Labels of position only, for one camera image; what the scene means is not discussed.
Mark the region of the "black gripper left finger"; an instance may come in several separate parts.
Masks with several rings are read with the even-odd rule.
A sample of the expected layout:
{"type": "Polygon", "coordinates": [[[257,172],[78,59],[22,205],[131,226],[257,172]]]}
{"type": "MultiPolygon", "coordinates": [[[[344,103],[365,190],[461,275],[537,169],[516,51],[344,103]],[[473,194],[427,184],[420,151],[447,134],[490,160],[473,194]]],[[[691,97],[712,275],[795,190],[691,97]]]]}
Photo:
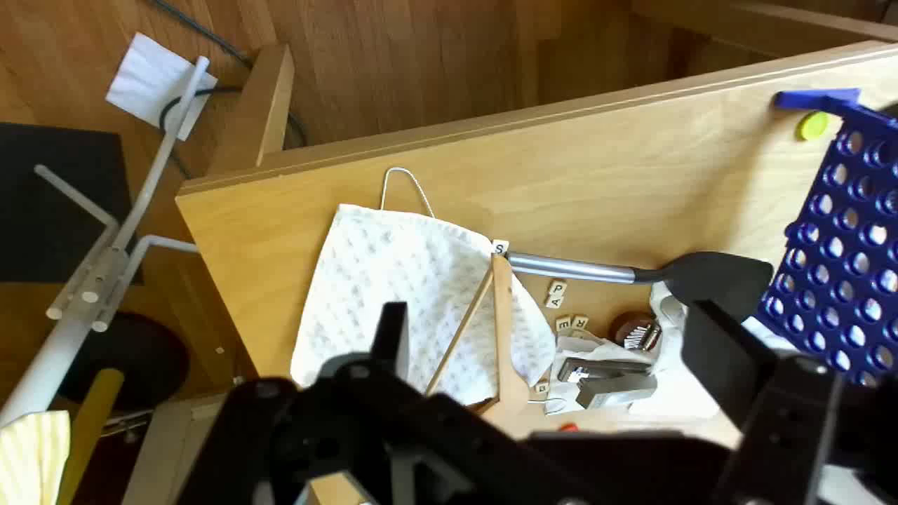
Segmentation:
{"type": "Polygon", "coordinates": [[[407,322],[403,301],[392,301],[382,305],[370,355],[398,378],[410,374],[410,322],[407,322]]]}

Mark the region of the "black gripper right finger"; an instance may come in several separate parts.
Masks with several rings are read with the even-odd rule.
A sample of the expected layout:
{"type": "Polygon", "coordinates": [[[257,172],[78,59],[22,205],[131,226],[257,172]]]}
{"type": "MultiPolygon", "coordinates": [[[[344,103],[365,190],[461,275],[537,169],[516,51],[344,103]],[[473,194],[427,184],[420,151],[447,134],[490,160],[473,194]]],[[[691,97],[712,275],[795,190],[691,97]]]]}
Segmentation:
{"type": "Polygon", "coordinates": [[[682,360],[719,404],[753,404],[777,354],[760,346],[732,315],[698,301],[687,308],[682,360]]]}

